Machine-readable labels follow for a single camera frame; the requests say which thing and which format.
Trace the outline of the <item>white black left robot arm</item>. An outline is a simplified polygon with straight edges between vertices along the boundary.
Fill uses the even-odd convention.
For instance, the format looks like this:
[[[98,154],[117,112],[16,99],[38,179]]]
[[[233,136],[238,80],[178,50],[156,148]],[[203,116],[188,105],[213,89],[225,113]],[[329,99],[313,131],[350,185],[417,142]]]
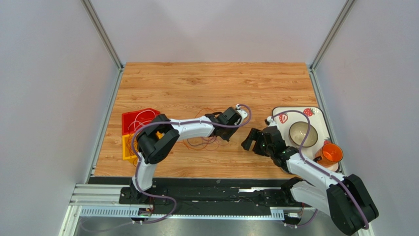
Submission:
[[[143,193],[152,187],[157,164],[169,155],[177,142],[213,137],[229,141],[251,117],[251,109],[245,104],[191,119],[169,119],[165,114],[156,116],[139,128],[131,140],[132,151],[138,159],[132,177],[134,188]]]

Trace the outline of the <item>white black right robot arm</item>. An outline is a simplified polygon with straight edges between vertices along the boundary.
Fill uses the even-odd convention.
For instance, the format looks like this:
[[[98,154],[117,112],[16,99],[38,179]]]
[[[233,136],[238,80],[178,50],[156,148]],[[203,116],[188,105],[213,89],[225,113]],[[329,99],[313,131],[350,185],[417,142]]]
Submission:
[[[289,202],[304,203],[327,214],[335,226],[351,236],[379,217],[363,181],[357,175],[344,176],[306,157],[302,147],[287,146],[274,117],[265,120],[263,130],[251,129],[241,146],[257,155],[270,157],[282,170],[295,177],[281,186]]]

